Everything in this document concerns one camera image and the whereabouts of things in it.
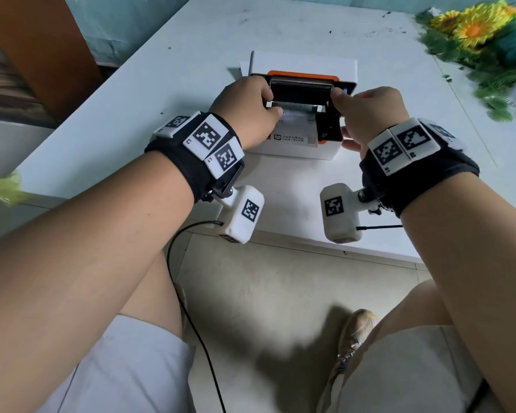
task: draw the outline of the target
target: teal wall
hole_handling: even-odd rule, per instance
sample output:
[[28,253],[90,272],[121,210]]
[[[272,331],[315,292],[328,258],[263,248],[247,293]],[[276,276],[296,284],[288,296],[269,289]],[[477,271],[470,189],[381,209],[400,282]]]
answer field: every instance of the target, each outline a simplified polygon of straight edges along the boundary
[[[188,0],[66,0],[99,63],[122,65]],[[419,13],[462,9],[483,0],[301,0]]]

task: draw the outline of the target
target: flower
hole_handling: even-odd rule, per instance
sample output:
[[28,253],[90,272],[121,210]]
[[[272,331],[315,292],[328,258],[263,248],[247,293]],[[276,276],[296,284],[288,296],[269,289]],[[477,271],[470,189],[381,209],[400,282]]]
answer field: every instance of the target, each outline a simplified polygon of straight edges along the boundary
[[509,4],[506,0],[499,0],[497,4],[502,7],[504,14],[516,19],[516,6],[514,4]]
[[463,11],[453,36],[461,41],[461,47],[474,48],[484,44],[495,32],[504,27],[512,18],[503,12],[503,6],[477,4]]
[[430,27],[439,30],[442,33],[450,34],[457,26],[457,19],[461,12],[458,10],[451,10],[440,14],[430,20]]

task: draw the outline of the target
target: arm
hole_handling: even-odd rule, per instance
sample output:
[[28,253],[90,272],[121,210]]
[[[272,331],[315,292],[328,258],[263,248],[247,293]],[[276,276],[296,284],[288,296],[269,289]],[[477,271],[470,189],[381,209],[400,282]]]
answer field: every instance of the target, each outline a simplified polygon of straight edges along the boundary
[[[344,146],[362,157],[380,132],[409,118],[389,87],[354,97],[333,90],[333,102],[353,138]],[[462,173],[414,200],[401,221],[480,370],[516,411],[516,209]]]
[[[280,113],[261,77],[228,86],[212,110],[243,148]],[[186,219],[178,168],[146,153],[83,194],[0,239],[0,411],[34,411],[103,334]]]

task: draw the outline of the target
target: person's right arm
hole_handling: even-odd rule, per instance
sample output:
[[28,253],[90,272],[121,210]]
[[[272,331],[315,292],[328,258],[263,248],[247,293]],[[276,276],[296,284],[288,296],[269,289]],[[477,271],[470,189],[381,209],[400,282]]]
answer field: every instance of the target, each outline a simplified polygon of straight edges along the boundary
[[[399,92],[333,93],[360,150],[409,118]],[[471,173],[426,191],[401,221],[430,271],[455,327],[495,395],[516,411],[516,209]]]

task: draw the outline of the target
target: hand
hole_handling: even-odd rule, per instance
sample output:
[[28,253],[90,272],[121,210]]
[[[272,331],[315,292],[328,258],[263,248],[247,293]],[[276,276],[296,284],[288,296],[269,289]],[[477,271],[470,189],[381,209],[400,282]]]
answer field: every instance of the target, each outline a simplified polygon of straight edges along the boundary
[[342,146],[365,157],[367,144],[389,127],[409,120],[401,93],[392,87],[379,87],[351,97],[340,88],[331,90],[336,109],[344,116]]
[[266,109],[263,100],[273,100],[267,81],[258,75],[246,76],[224,88],[210,111],[225,118],[243,149],[248,149],[261,144],[283,115],[281,107]]

